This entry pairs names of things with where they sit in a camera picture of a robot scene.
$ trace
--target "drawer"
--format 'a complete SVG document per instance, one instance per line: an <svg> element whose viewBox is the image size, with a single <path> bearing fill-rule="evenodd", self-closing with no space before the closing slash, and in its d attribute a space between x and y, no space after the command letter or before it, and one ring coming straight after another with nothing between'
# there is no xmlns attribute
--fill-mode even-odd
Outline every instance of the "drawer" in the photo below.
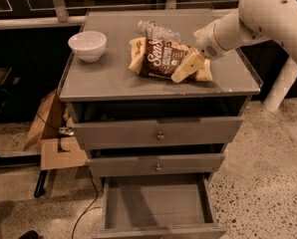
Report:
<svg viewBox="0 0 297 239"><path fill-rule="evenodd" d="M104 157L88 159L94 177L214 172L224 153Z"/></svg>
<svg viewBox="0 0 297 239"><path fill-rule="evenodd" d="M139 119L75 123L84 149L171 146L233 141L241 117Z"/></svg>
<svg viewBox="0 0 297 239"><path fill-rule="evenodd" d="M93 238L219 238L203 174L106 178L102 229Z"/></svg>

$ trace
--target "gray countertop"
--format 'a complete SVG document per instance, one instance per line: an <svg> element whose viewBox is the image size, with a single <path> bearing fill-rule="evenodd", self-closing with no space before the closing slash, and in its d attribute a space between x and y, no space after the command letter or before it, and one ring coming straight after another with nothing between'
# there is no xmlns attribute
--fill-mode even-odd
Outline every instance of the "gray countertop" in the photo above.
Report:
<svg viewBox="0 0 297 239"><path fill-rule="evenodd" d="M90 12L83 31L100 31L107 38L105 54L95 63L74 56L60 93L62 102L247 96L260 92L236 51L211 61L214 81L181 83L143 78L128 69L130 40L141 37L139 20L156 22L179 32L181 43L194 45L193 32L214 20L208 9Z"/></svg>

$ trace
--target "cardboard box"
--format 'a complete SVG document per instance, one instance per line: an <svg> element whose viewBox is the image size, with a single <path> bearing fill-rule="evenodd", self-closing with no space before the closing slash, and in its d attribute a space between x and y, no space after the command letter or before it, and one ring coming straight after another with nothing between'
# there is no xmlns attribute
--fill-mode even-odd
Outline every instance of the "cardboard box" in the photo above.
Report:
<svg viewBox="0 0 297 239"><path fill-rule="evenodd" d="M27 135L24 150L39 145L42 170L83 166L87 162L86 153L74 136L59 138L64 110L65 104L61 103L57 91L53 91L41 100Z"/></svg>

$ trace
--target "black metal leg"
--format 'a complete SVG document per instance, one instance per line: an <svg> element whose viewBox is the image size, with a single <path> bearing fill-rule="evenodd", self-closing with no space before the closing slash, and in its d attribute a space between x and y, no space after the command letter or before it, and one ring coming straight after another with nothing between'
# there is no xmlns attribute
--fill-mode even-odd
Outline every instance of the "black metal leg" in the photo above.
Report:
<svg viewBox="0 0 297 239"><path fill-rule="evenodd" d="M36 190L35 190L35 197L40 197L41 195L43 195L45 193L44 184L45 184L47 174L48 174L48 170L40 171L39 178L37 181Z"/></svg>

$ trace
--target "black cable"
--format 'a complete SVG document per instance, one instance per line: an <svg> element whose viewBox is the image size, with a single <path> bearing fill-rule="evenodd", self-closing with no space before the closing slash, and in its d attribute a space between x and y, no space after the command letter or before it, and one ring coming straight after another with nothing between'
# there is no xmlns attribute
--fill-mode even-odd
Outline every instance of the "black cable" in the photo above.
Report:
<svg viewBox="0 0 297 239"><path fill-rule="evenodd" d="M52 126L51 124L47 123L47 122L46 122L44 119L42 119L42 117L39 116L38 114L36 114L36 116L39 117L39 118L41 119L41 121L42 121L44 124L48 125L50 128L53 128L53 129L56 130L56 131L59 130L58 128L56 128L56 127Z"/></svg>
<svg viewBox="0 0 297 239"><path fill-rule="evenodd" d="M86 213L88 213L89 211L91 211L91 210L93 210L93 209L96 209L96 208L101 208L101 207L94 207L94 208L91 208L91 209L90 209L90 207L91 207L91 206L98 200L98 196L99 196L99 192L98 192L98 189L97 189L97 187L96 187L95 182L94 182L93 179L92 179L92 174L91 174L91 172L90 172L90 179L91 179L91 182L92 182L92 184L93 184L93 187L94 187L95 190L96 190L97 195L96 195L96 198L92 201L92 203L85 209L85 211L80 215L80 217L79 217L78 220L76 221L76 224L75 224L75 226L74 226L74 228L73 228L73 230L72 230L72 236L71 236L72 239L74 239L74 236L75 236L75 230L76 230L76 228L77 228L77 226L78 226L78 223L79 223L79 221L81 220L81 218L82 218Z"/></svg>

